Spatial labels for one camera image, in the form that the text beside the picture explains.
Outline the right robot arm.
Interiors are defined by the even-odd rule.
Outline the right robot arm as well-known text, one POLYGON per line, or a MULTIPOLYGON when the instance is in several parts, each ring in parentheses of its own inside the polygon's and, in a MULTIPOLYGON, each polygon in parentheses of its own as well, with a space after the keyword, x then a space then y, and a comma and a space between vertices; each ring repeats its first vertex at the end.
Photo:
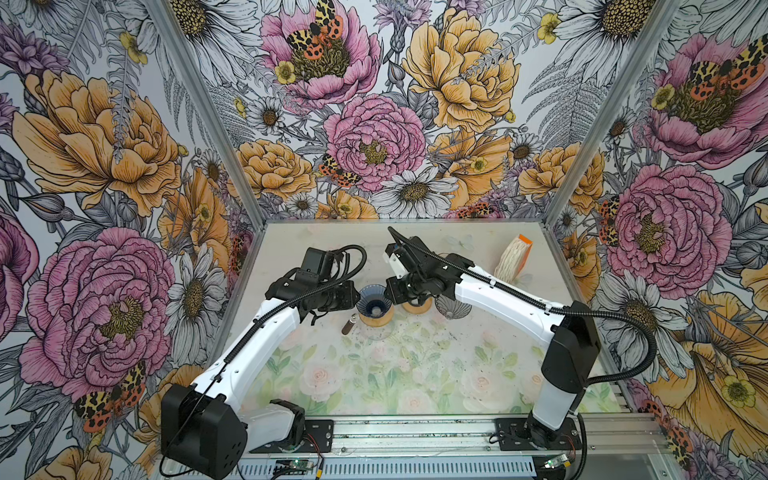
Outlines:
POLYGON ((417 236, 388 229, 385 249, 394 275, 385 297, 395 304, 447 298, 468 304, 515 326, 544 350, 539 397, 518 435, 545 448, 561 434, 566 417, 576 412, 601 346, 593 314, 582 303, 570 306, 529 295, 499 280, 472 260, 431 251, 417 236))

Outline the clear glass carafe brown handle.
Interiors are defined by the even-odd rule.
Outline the clear glass carafe brown handle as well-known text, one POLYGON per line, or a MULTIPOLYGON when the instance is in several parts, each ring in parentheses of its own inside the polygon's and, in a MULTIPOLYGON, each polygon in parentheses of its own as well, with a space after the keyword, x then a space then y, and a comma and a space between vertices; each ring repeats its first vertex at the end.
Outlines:
POLYGON ((392 334, 391 325, 371 327, 366 323, 350 318, 341 329, 341 334, 355 340, 382 341, 392 334))

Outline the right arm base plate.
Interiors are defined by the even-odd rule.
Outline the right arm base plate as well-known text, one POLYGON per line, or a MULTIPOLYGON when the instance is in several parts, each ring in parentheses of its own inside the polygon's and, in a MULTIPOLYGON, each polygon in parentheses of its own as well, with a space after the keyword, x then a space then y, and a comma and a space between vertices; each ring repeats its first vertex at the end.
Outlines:
POLYGON ((502 451, 577 451, 582 447, 574 418, 567 417, 562 426, 550 431, 543 426, 530 427, 522 416, 496 418, 493 439, 502 451))

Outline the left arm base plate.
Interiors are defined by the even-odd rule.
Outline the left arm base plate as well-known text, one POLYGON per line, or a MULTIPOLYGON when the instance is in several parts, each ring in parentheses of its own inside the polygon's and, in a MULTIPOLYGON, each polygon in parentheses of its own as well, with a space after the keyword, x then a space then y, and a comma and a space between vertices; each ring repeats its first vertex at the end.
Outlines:
POLYGON ((333 446, 335 422, 330 419, 310 418, 305 421, 303 436, 297 443, 288 440, 267 443, 249 451, 250 454, 309 454, 330 453, 333 446))

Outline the blue ribbed dripper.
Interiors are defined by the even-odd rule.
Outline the blue ribbed dripper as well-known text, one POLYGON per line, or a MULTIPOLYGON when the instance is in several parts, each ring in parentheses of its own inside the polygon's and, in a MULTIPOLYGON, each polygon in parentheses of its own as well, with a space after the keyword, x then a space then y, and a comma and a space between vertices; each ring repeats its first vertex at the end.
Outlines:
POLYGON ((360 298, 356 304, 358 313, 364 317, 379 319, 389 313, 392 302, 386 297, 386 287, 380 284, 372 284, 363 287, 360 298))

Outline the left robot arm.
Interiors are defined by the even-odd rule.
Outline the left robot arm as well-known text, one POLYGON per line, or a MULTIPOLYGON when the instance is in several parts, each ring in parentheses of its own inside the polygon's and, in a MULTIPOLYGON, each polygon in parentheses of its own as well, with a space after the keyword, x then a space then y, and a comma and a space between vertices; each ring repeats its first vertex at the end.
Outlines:
POLYGON ((274 399, 250 415, 247 393, 281 343, 305 318, 351 310, 360 299, 353 278, 367 261, 365 249, 306 250, 300 266, 275 280, 253 320, 234 343, 189 385, 173 385, 161 401, 161 459, 185 473, 227 477, 242 456, 265 445, 298 447, 305 436, 304 408, 274 399))

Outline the coffee filter pack orange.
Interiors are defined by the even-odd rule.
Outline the coffee filter pack orange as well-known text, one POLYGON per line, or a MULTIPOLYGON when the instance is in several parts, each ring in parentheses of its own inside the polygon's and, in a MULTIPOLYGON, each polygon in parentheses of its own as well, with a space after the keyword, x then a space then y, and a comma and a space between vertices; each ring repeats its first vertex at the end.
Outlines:
POLYGON ((493 275, 506 283, 514 282, 523 270, 533 242, 524 235, 513 239, 502 253, 493 275))

